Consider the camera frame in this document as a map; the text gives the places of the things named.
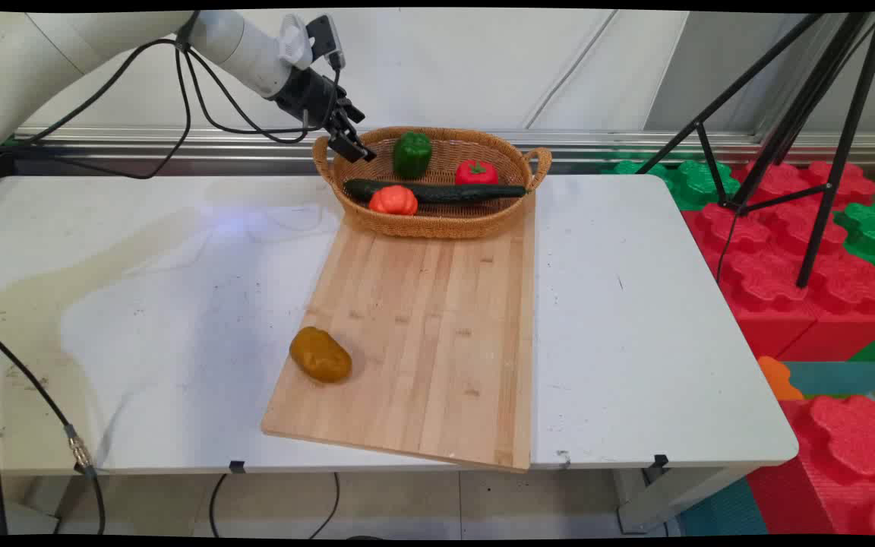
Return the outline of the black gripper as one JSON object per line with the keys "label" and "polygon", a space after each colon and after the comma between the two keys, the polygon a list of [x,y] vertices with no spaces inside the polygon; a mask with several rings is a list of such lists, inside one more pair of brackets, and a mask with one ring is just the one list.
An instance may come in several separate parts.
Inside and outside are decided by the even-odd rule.
{"label": "black gripper", "polygon": [[354,128],[365,120],[365,114],[353,105],[337,79],[320,75],[312,68],[305,71],[293,68],[287,83],[275,94],[274,102],[301,121],[303,128],[326,128],[327,145],[337,158],[355,163],[371,162],[377,157]]}

